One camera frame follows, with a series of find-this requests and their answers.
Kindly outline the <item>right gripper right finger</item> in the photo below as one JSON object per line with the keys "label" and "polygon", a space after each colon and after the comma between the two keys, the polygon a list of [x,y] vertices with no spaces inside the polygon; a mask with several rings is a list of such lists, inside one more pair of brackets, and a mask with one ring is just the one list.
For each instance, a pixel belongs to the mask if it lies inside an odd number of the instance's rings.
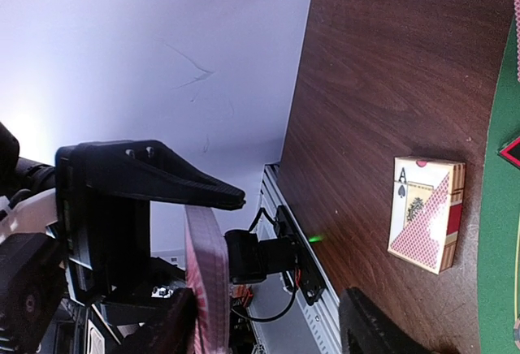
{"label": "right gripper right finger", "polygon": [[357,287],[342,291],[339,321],[343,353],[431,353],[402,331]]}

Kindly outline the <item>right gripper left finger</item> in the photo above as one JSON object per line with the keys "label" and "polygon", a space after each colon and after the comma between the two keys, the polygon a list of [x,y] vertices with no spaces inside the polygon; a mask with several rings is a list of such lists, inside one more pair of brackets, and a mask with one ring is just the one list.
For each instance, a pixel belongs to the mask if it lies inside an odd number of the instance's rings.
{"label": "right gripper left finger", "polygon": [[135,333],[113,349],[120,354],[194,353],[193,336],[197,319],[197,301],[190,288],[174,291],[160,309]]}

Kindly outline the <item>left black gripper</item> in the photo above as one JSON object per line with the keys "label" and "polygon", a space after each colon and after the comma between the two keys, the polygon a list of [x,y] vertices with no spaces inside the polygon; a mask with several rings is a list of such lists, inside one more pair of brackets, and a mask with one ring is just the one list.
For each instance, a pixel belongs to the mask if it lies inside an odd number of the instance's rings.
{"label": "left black gripper", "polygon": [[9,206],[54,188],[58,221],[15,233],[1,252],[1,350],[37,350],[63,295],[96,306],[115,328],[153,314],[147,281],[150,201],[237,210],[245,192],[191,165],[157,140],[61,148],[54,165],[1,153]]}

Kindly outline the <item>red-backed card deck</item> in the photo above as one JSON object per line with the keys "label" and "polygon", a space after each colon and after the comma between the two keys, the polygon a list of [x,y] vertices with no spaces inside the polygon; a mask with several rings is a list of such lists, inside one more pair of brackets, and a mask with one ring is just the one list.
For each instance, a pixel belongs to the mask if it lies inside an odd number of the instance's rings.
{"label": "red-backed card deck", "polygon": [[230,329],[228,247],[210,208],[185,207],[187,286],[197,301],[196,353],[227,353]]}

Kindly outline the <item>dealt red-backed card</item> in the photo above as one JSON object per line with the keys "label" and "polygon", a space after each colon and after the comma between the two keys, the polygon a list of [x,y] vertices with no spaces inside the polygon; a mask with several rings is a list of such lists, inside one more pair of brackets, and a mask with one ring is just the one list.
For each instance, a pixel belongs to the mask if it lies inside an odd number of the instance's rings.
{"label": "dealt red-backed card", "polygon": [[516,56],[517,56],[517,81],[520,81],[520,0],[513,0],[514,9],[514,27],[516,38]]}

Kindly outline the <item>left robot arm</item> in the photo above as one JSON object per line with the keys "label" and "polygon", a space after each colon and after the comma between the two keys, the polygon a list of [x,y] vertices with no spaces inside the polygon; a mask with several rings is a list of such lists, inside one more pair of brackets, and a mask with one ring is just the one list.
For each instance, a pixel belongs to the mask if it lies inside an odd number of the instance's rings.
{"label": "left robot arm", "polygon": [[[239,188],[199,171],[156,140],[60,148],[53,165],[21,157],[1,130],[1,350],[34,353],[61,300],[97,304],[111,326],[137,325],[118,353],[225,353],[231,283],[216,209]],[[152,202],[186,213],[186,284],[152,291],[176,268],[150,251]]]}

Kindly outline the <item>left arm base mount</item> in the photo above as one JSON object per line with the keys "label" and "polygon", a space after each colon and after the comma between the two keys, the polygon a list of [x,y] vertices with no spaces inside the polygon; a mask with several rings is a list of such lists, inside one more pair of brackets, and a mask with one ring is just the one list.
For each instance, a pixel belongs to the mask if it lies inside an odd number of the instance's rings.
{"label": "left arm base mount", "polygon": [[[261,218],[267,220],[274,238],[261,240],[254,232]],[[292,273],[309,306],[321,299],[327,285],[287,207],[279,205],[274,217],[261,208],[250,229],[227,231],[224,239],[233,284],[261,283],[270,274]]]}

